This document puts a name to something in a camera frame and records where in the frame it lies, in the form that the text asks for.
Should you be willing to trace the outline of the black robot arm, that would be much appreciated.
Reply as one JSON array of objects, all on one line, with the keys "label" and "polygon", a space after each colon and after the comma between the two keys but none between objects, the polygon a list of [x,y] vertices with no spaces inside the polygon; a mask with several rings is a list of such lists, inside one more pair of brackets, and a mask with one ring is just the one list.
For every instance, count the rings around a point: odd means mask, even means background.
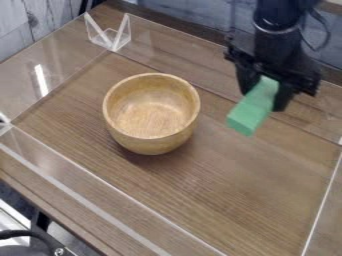
[{"label": "black robot arm", "polygon": [[[257,87],[262,77],[278,84],[271,111],[282,112],[297,94],[315,96],[322,79],[319,64],[305,52],[303,45],[319,51],[329,43],[327,21],[315,7],[322,0],[257,0],[253,13],[255,32],[230,32],[225,58],[235,64],[243,96]],[[311,16],[326,30],[318,47],[303,36],[305,20]]]}]

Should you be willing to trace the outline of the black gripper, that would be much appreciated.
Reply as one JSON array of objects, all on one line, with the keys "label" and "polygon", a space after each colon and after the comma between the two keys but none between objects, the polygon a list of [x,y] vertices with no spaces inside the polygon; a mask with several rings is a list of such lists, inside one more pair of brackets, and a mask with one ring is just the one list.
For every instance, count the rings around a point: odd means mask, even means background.
[{"label": "black gripper", "polygon": [[254,33],[233,28],[225,58],[235,64],[239,90],[246,95],[265,75],[279,82],[274,112],[283,112],[295,93],[315,96],[321,71],[302,47],[301,22],[267,26],[253,22]]}]

